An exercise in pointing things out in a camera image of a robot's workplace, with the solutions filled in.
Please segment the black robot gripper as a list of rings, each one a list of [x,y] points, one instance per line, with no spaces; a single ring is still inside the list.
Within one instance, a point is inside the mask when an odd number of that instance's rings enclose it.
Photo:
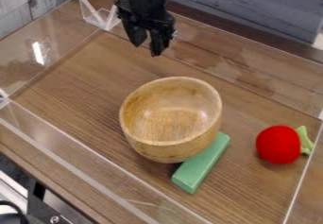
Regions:
[[[122,21],[130,43],[138,47],[148,37],[153,57],[161,55],[173,39],[174,19],[165,9],[166,0],[116,0],[118,18]]]

